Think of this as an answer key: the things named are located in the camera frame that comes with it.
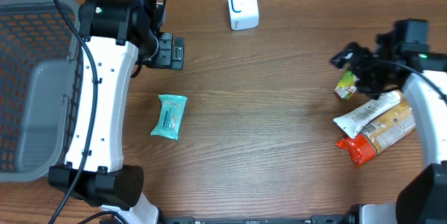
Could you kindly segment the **green snack pouch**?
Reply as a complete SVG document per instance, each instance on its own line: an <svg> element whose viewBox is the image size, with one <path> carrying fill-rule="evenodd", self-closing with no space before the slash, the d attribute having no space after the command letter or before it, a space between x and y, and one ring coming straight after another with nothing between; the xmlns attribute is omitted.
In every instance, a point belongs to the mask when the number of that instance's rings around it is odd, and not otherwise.
<svg viewBox="0 0 447 224"><path fill-rule="evenodd" d="M348 100L356 92L359 78L351 71L346 71L337 83L334 92L342 99Z"/></svg>

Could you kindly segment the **white tube gold cap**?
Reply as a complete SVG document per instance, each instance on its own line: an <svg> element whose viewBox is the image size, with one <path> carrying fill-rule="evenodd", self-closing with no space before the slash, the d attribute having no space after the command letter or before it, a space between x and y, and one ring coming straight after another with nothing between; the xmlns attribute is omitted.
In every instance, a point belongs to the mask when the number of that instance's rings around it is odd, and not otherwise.
<svg viewBox="0 0 447 224"><path fill-rule="evenodd" d="M354 138L369 122L398 105L402 97L400 91L381 94L376 100L372 99L333 121L350 138Z"/></svg>

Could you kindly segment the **orange spaghetti packet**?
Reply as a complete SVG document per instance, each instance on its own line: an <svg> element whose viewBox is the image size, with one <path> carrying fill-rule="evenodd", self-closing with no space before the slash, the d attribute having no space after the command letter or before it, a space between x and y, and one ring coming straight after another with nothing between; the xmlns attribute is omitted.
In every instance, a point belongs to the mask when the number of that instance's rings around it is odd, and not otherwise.
<svg viewBox="0 0 447 224"><path fill-rule="evenodd" d="M391 147L416 129L416 122L406 100L368 123L354 138L345 137L336 145L349 152L360 166Z"/></svg>

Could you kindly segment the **teal wet wipes pack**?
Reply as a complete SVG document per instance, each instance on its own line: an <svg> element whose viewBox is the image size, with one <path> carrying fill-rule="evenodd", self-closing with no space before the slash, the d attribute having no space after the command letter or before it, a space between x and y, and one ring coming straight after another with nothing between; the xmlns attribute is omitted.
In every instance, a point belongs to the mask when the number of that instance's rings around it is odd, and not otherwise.
<svg viewBox="0 0 447 224"><path fill-rule="evenodd" d="M163 94L159 95L161 113L159 121L151 135L157 135L178 141L179 129L186 107L187 97Z"/></svg>

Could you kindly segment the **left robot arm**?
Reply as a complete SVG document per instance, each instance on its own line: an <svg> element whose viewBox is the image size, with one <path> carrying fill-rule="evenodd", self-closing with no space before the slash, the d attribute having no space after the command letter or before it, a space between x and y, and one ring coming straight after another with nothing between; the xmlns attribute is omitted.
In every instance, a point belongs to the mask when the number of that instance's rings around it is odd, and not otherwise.
<svg viewBox="0 0 447 224"><path fill-rule="evenodd" d="M71 31L82 48L73 138L49 184L98 207L117 223L163 223L142 191L144 171L124 163L122 127L129 82L142 67L181 70L184 39L161 27L166 0L85 0Z"/></svg>

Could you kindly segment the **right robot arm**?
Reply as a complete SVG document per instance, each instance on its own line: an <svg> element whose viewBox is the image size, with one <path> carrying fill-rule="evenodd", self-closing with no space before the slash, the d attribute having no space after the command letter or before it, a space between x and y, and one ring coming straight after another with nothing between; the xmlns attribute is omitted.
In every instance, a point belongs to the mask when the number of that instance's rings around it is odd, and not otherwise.
<svg viewBox="0 0 447 224"><path fill-rule="evenodd" d="M426 20L399 20L376 37L376 50L349 43L340 54L360 79L359 90L376 98L399 88L416 120L423 171L389 204L364 204L358 223L446 222L446 55L430 51Z"/></svg>

